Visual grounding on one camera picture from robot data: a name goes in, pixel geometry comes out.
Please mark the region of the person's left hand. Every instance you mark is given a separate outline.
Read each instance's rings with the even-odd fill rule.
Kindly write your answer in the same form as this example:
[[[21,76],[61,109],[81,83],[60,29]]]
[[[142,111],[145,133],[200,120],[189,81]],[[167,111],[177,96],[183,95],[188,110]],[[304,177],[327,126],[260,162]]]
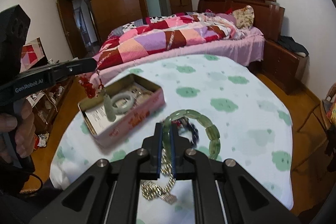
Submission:
[[[28,157],[34,150],[34,113],[28,100],[24,100],[21,108],[21,120],[12,115],[1,114],[1,133],[16,129],[15,143],[21,158]]]

